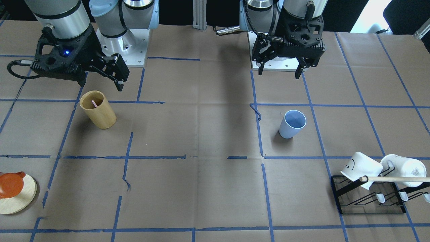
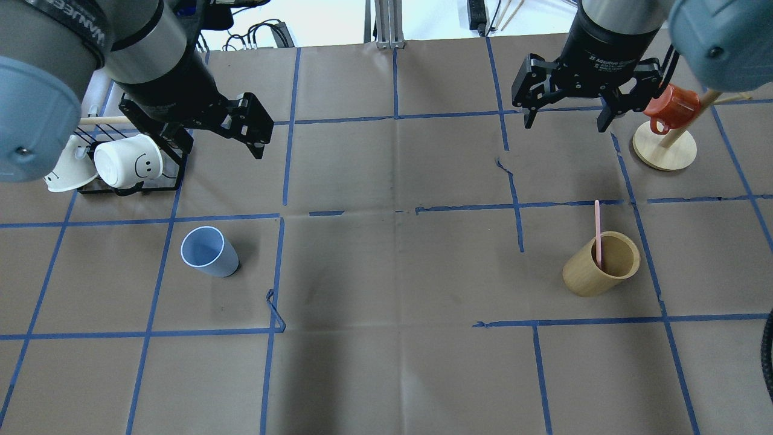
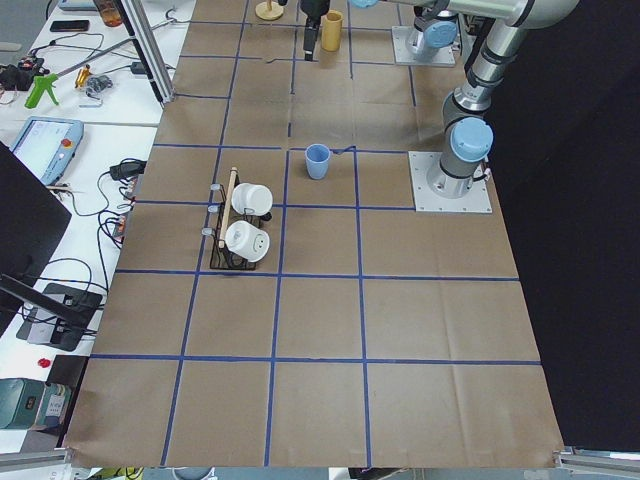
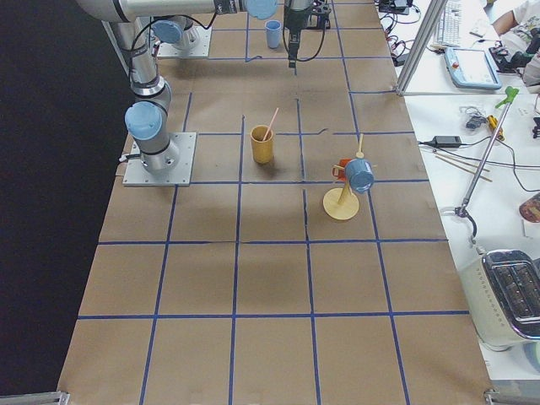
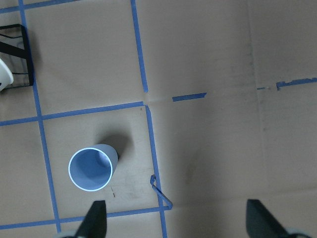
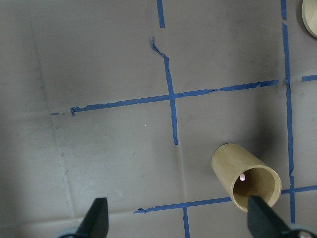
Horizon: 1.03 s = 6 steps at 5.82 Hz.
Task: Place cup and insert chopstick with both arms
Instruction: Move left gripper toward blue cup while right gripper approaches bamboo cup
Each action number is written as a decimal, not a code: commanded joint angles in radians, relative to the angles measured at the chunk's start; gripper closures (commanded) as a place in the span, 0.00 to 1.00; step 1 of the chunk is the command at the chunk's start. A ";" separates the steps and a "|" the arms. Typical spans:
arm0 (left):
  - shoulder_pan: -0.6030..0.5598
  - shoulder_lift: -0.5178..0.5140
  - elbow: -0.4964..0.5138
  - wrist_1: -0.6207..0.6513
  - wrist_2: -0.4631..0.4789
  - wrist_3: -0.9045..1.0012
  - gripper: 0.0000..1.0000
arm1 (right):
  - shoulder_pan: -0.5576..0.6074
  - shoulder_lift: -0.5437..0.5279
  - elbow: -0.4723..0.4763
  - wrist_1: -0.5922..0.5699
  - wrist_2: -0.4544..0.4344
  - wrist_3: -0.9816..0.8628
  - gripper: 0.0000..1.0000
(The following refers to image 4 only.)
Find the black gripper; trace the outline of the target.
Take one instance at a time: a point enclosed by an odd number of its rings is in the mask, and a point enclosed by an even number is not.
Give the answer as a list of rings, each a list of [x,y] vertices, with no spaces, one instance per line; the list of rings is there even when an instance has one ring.
[[[300,48],[301,31],[307,26],[308,1],[290,0],[284,2],[283,27],[289,31],[289,42],[286,46],[290,72],[296,75],[296,59]]]

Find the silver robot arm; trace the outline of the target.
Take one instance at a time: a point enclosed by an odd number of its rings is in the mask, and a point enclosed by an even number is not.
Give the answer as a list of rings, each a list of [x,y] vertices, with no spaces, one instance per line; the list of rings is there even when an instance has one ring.
[[[87,14],[106,22],[111,42],[123,60],[136,102],[127,109],[127,130],[139,148],[143,168],[150,172],[173,167],[180,157],[166,131],[171,89],[159,74],[161,44],[190,51],[199,44],[194,14],[248,12],[253,1],[79,1]]]

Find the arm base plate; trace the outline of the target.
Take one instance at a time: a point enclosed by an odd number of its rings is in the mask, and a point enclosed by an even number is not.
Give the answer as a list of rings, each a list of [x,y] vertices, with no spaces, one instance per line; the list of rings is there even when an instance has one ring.
[[[137,157],[127,160],[124,186],[190,186],[197,133],[169,132],[168,136],[168,148],[155,155],[142,153],[133,142],[130,154]]]
[[[184,31],[177,43],[161,43],[158,50],[160,59],[207,58],[210,51],[212,29],[205,30],[192,26]]]

